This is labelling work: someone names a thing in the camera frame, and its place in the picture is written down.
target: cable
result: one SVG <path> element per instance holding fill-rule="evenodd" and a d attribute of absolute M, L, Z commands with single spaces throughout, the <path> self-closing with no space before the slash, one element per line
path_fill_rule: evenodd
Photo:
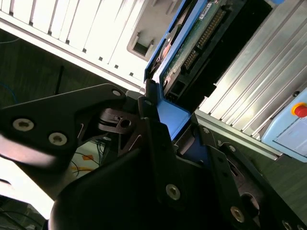
<path fill-rule="evenodd" d="M 215 138 L 214 138 L 214 135 L 213 135 L 212 131 L 211 131 L 211 135 L 213 137 L 213 140 L 214 140 L 214 143 L 215 143 L 215 147 L 218 147 L 218 145 L 216 145 L 216 141 L 215 141 Z"/>
<path fill-rule="evenodd" d="M 16 42 L 16 41 L 18 41 L 19 39 L 20 39 L 20 38 L 16 38 L 15 40 L 7 41 L 7 42 L 0 42 L 0 44 L 8 44 L 8 43 Z"/>
<path fill-rule="evenodd" d="M 104 154 L 104 152 L 101 150 L 101 145 L 102 145 L 102 140 L 98 139 L 97 142 L 96 142 L 96 146 L 97 146 L 97 152 L 98 152 L 98 156 L 99 156 L 99 165 L 101 163 L 101 157 Z"/>
<path fill-rule="evenodd" d="M 76 166 L 76 168 L 77 168 L 77 172 L 78 172 L 78 174 L 76 175 L 76 177 L 79 175 L 79 167 L 76 165 L 76 163 L 75 162 L 73 162 L 73 161 L 71 161 L 75 166 Z"/>
<path fill-rule="evenodd" d="M 73 173 L 79 173 L 79 172 L 81 172 L 81 171 L 93 171 L 92 169 L 81 169 L 81 170 L 78 170 L 78 171 L 75 171 L 75 172 L 73 172 Z"/>
<path fill-rule="evenodd" d="M 13 96 L 15 103 L 18 104 L 18 101 L 17 101 L 17 98 L 16 98 L 14 91 L 11 90 L 9 86 L 7 86 L 6 84 L 4 84 L 2 82 L 0 82 L 0 85 L 2 85 L 5 89 L 7 89 L 8 91 L 11 92 L 11 95 Z"/>
<path fill-rule="evenodd" d="M 85 156 L 85 157 L 87 157 L 88 159 L 90 159 L 90 160 L 94 161 L 96 164 L 98 164 L 98 165 L 99 165 L 99 163 L 98 163 L 97 161 L 95 161 L 94 159 L 92 159 L 92 158 L 90 158 L 90 157 L 86 156 L 85 154 L 80 153 L 80 152 L 75 152 L 75 153 L 80 154 L 80 155 L 82 155 L 82 156 Z"/>

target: dark floor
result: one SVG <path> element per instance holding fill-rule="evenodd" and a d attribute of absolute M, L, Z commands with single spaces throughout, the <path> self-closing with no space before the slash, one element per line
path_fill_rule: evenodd
<path fill-rule="evenodd" d="M 13 39 L 12 35 L 0 31 L 0 42 Z M 19 103 L 54 95 L 61 66 L 64 72 L 59 93 L 107 83 L 105 79 L 23 40 L 0 44 L 0 106 L 15 104 L 5 86 L 15 92 Z M 218 134 L 215 139 L 228 142 Z M 307 164 L 290 158 L 275 162 L 244 146 L 234 145 L 251 158 L 277 193 L 307 224 Z"/>

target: light blue control box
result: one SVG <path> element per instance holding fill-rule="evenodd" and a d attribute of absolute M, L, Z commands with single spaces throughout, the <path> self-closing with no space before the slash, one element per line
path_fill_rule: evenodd
<path fill-rule="evenodd" d="M 307 162 L 307 116 L 293 114 L 295 106 L 307 104 L 304 89 L 272 121 L 261 141 L 280 152 L 302 162 Z"/>

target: blue cable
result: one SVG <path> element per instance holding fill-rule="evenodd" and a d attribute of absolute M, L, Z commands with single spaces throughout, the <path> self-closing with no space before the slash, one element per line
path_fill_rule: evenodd
<path fill-rule="evenodd" d="M 14 91 L 11 90 L 9 86 L 7 86 L 6 84 L 3 84 L 2 82 L 0 82 L 0 85 L 2 85 L 5 89 L 7 89 L 8 91 L 11 92 L 11 95 L 13 96 L 15 103 L 18 104 L 18 101 L 17 101 L 17 98 L 16 98 Z"/>

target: red button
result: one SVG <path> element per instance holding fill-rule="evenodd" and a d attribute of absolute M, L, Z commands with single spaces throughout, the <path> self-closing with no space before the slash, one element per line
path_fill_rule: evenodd
<path fill-rule="evenodd" d="M 305 105 L 300 105 L 294 110 L 295 115 L 297 115 L 300 118 L 307 116 L 307 107 Z"/>

